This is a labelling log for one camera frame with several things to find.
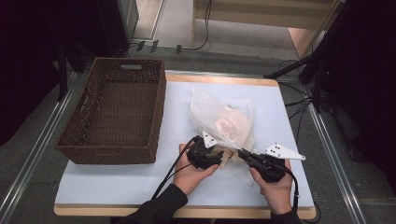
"person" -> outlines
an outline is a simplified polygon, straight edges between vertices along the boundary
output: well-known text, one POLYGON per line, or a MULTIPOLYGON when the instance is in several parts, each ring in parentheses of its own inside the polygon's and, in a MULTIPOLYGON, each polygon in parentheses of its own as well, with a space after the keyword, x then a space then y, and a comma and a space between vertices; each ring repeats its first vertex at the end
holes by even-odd
MULTIPOLYGON (((179 151, 186 146, 179 145, 179 151)), ((190 164, 186 153, 181 156, 175 170, 190 164)), ((289 160, 285 160, 285 165, 290 169, 289 160)), ((143 203, 139 209, 127 217, 121 218, 118 224, 165 224, 172 221, 172 217, 177 209, 184 206, 188 198, 200 182, 213 175, 219 168, 212 165, 206 170, 196 169, 189 165, 175 173, 173 183, 156 199, 143 203)), ((254 181, 261 187, 260 194, 265 197, 271 209, 271 219, 274 224, 295 224, 301 223, 297 216, 297 211, 293 210, 290 203, 290 192, 292 178, 285 175, 279 182, 266 183, 259 172, 250 168, 250 173, 254 181)))

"brown wicker basket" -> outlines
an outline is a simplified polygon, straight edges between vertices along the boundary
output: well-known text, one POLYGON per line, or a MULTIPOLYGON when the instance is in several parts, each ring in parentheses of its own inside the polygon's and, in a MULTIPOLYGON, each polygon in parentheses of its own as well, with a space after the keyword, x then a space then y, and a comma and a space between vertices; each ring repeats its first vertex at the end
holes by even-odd
POLYGON ((55 147, 77 164, 155 162, 165 88, 162 60, 96 58, 55 147))

